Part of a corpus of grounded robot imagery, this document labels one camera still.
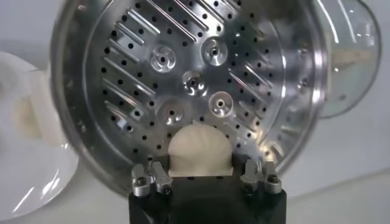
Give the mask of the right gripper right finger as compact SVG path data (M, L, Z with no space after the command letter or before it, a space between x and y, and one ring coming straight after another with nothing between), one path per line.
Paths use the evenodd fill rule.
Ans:
M255 162L248 159L240 180L243 189L250 193L257 191L259 186L262 186L264 191L269 194L279 194L282 191L282 182L272 161Z

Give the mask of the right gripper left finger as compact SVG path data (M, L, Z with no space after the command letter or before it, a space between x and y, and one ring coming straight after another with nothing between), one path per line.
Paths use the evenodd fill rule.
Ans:
M162 195L170 195L173 178L168 175L162 164L155 161L147 172L142 164L132 169L132 194L136 197L148 196L152 189Z

